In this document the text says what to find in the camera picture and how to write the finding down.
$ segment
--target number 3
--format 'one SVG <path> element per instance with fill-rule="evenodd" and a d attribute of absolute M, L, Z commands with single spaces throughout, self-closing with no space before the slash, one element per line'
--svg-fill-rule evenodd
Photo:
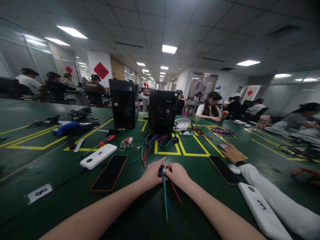
<path fill-rule="evenodd" d="M 259 200 L 257 200 L 258 201 L 258 203 L 260 203 L 260 205 L 262 206 L 262 209 L 263 210 L 266 210 L 266 207 L 262 204 L 262 202 L 260 202 Z"/>

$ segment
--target white mouse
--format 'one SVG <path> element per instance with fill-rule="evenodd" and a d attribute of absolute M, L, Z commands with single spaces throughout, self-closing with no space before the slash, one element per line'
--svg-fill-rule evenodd
<path fill-rule="evenodd" d="M 234 173 L 234 174 L 241 174 L 240 169 L 234 165 L 234 164 L 228 164 L 228 168 Z"/>

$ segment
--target wristwatch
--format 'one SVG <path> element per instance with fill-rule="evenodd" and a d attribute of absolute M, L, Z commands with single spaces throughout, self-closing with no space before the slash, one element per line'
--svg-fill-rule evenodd
<path fill-rule="evenodd" d="M 239 162 L 236 162 L 236 164 L 235 164 L 235 165 L 236 165 L 237 167 L 240 167 L 240 166 L 242 166 L 242 165 L 244 165 L 244 164 L 247 164 L 247 163 L 246 163 L 246 161 L 239 161 Z"/>

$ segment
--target red diamond sign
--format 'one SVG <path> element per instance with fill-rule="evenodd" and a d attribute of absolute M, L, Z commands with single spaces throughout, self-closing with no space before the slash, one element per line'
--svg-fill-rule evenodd
<path fill-rule="evenodd" d="M 109 71 L 102 65 L 101 62 L 98 63 L 93 70 L 98 74 L 99 77 L 101 77 L 101 79 L 104 79 L 109 73 Z"/>
<path fill-rule="evenodd" d="M 71 74 L 73 70 L 69 66 L 67 66 L 66 71 Z"/>

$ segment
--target black computer tower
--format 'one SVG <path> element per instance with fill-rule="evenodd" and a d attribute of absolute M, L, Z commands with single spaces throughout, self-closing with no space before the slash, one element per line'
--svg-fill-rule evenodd
<path fill-rule="evenodd" d="M 114 127 L 134 128 L 139 109 L 135 102 L 139 100 L 139 86 L 134 82 L 109 79 Z"/>
<path fill-rule="evenodd" d="M 150 90 L 149 122 L 157 134 L 172 132 L 176 118 L 178 93 L 165 90 Z"/>

